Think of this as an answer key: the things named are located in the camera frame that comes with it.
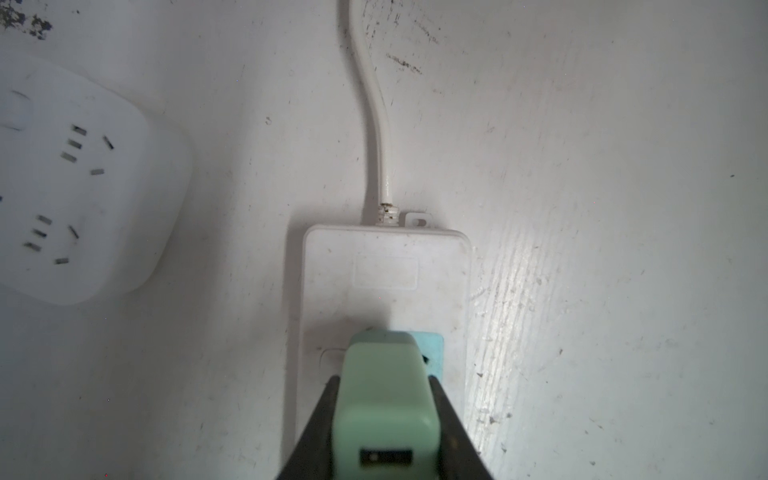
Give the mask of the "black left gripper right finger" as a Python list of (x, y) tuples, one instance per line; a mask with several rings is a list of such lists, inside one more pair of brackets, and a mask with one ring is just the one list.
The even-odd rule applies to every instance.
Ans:
[(436, 376), (428, 377), (440, 421), (438, 478), (442, 480), (491, 480), (492, 476), (469, 438)]

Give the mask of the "light green charger plug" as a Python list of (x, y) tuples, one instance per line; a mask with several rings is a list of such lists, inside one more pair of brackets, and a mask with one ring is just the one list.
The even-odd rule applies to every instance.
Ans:
[(412, 335), (363, 331), (344, 356), (332, 421), (335, 479), (436, 479), (441, 426)]

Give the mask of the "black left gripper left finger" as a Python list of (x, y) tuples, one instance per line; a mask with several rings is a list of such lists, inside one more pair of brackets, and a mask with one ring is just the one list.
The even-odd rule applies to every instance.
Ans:
[(332, 425), (340, 377), (332, 376), (278, 480), (333, 478)]

